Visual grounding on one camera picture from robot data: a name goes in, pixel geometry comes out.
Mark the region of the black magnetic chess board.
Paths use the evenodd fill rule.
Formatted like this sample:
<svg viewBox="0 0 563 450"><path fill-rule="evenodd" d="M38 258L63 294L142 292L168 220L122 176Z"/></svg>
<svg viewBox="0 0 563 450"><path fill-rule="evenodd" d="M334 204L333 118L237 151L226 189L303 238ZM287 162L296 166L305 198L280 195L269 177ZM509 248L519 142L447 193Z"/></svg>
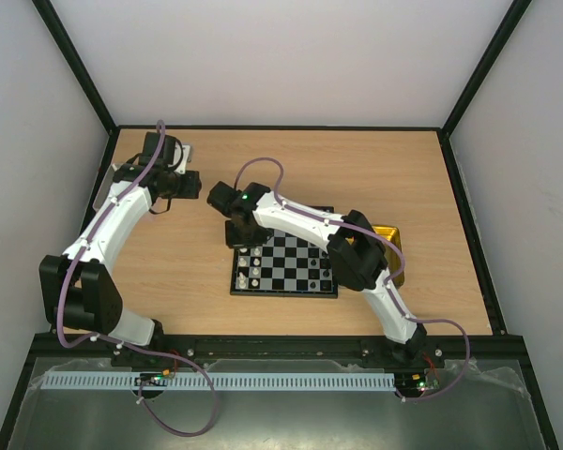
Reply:
<svg viewBox="0 0 563 450"><path fill-rule="evenodd" d="M230 294L246 296L279 297L338 297L339 285L332 273L327 253L316 244L289 232L284 227L269 228L272 237L260 247L230 247L233 250L230 276ZM254 256L254 250L261 249L260 256ZM240 266L238 260L245 258L246 266ZM255 259L261 260L260 266L254 265ZM252 269L258 268L259 275L252 275ZM238 274L247 278L247 287L238 287ZM259 286L253 288L251 281L259 280Z"/></svg>

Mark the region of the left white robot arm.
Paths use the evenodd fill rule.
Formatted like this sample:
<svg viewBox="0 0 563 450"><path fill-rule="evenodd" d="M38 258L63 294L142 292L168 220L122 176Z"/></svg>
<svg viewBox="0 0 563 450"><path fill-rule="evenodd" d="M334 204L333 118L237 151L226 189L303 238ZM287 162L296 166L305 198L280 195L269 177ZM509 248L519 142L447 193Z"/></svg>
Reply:
<svg viewBox="0 0 563 450"><path fill-rule="evenodd" d="M159 338L158 320L125 307L113 271L132 230L155 214L157 201L198 199L202 183L187 168L191 156L191 146L158 122L141 152L108 170L104 198L80 236L61 255L43 258L38 270L45 314L63 347L100 338L117 347L147 347Z"/></svg>

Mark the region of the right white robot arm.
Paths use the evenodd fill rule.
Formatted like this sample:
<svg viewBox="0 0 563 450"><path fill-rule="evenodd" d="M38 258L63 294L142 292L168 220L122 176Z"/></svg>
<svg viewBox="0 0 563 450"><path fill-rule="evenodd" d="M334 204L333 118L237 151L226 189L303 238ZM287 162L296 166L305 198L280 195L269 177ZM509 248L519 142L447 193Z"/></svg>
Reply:
<svg viewBox="0 0 563 450"><path fill-rule="evenodd" d="M389 341L392 360L408 368L422 357L426 329L401 298L386 258L388 246L362 213L314 209L258 183L239 190L219 181L207 203L226 217L229 248L254 248L278 230L323 250L338 285L363 293Z"/></svg>

